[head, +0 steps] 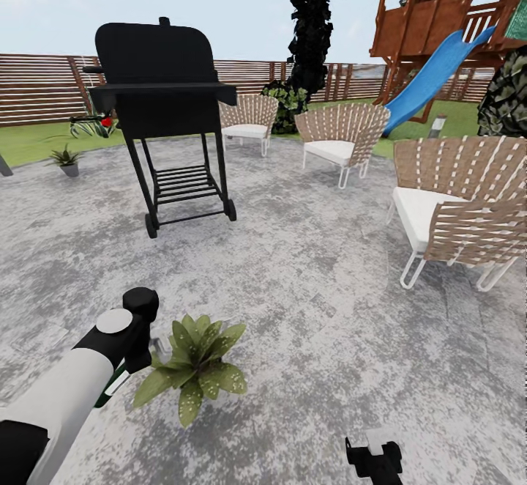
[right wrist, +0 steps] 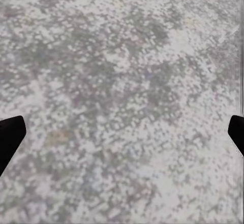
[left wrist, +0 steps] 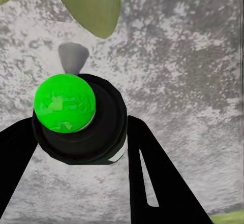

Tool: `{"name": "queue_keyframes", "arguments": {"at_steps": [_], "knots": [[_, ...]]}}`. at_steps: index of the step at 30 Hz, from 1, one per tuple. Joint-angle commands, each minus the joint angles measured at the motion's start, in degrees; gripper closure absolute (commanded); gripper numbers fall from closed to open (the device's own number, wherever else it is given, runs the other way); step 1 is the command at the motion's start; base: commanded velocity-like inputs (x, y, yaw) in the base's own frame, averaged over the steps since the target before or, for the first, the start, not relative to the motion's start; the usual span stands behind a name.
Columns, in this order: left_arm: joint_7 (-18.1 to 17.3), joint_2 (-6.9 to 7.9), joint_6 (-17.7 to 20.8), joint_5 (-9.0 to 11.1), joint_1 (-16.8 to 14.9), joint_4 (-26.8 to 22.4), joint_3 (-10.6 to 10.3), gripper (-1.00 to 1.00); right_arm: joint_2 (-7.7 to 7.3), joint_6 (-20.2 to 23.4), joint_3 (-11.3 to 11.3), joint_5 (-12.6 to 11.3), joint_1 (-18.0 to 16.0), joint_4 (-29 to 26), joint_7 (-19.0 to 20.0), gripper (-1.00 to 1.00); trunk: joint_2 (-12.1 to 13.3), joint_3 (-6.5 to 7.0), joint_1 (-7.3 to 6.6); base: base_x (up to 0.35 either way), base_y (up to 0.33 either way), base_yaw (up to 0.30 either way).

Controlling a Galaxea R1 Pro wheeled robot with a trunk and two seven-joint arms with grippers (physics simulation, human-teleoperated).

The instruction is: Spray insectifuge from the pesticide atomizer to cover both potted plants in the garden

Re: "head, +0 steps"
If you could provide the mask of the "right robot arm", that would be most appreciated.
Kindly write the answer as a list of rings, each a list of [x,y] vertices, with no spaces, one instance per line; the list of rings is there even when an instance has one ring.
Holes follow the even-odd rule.
[[[371,477],[373,485],[403,485],[399,477],[403,471],[400,453],[394,444],[403,438],[400,427],[368,429],[365,437],[368,446],[359,448],[352,448],[349,439],[345,439],[348,463],[355,465],[358,477]]]

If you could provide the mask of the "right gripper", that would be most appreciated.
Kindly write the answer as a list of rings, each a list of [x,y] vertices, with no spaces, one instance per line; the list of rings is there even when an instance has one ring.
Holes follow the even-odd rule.
[[[372,455],[368,450],[368,446],[359,446],[359,448],[352,448],[349,439],[345,439],[346,455],[348,456],[348,463],[355,465],[356,474],[358,477],[371,477],[373,484],[375,483],[375,475],[381,470],[391,470],[394,473],[402,473],[402,465],[400,463],[400,453],[398,447],[392,443],[384,443],[381,445],[384,454]]]

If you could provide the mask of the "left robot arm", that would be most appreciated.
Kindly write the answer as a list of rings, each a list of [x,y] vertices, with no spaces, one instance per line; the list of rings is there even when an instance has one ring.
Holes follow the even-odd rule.
[[[164,329],[151,330],[159,297],[149,288],[125,292],[123,308],[105,311],[45,376],[0,411],[0,485],[50,485],[112,377],[172,359]]]

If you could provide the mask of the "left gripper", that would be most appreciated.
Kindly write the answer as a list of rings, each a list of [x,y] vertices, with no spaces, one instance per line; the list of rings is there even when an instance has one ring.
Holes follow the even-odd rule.
[[[149,337],[148,335],[144,338],[138,339],[130,347],[125,354],[124,362],[127,364],[129,374],[134,374],[136,371],[146,368],[152,364],[152,355],[150,354],[149,348]]]

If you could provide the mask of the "insectifuge atomizer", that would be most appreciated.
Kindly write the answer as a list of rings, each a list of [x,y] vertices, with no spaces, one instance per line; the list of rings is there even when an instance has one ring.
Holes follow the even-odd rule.
[[[97,400],[93,408],[102,408],[111,399],[111,397],[132,377],[132,374],[128,373],[127,364],[125,362],[120,363],[120,366],[113,372],[111,379],[103,389],[102,394]]]

